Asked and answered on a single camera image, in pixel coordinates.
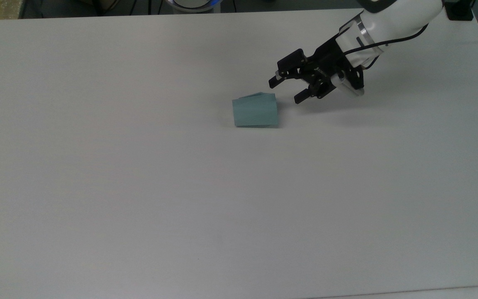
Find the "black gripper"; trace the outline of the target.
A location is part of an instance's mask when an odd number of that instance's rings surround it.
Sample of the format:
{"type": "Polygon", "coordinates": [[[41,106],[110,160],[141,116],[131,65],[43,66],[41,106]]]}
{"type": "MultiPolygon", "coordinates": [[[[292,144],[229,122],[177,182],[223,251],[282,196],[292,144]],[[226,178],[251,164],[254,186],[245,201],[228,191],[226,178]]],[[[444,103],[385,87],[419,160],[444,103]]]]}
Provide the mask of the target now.
{"type": "Polygon", "coordinates": [[[364,94],[363,68],[351,65],[334,37],[310,57],[305,56],[303,49],[297,49],[278,61],[278,71],[269,80],[269,88],[274,89],[290,79],[308,84],[294,96],[295,104],[312,97],[321,99],[337,88],[350,96],[364,94]]]}

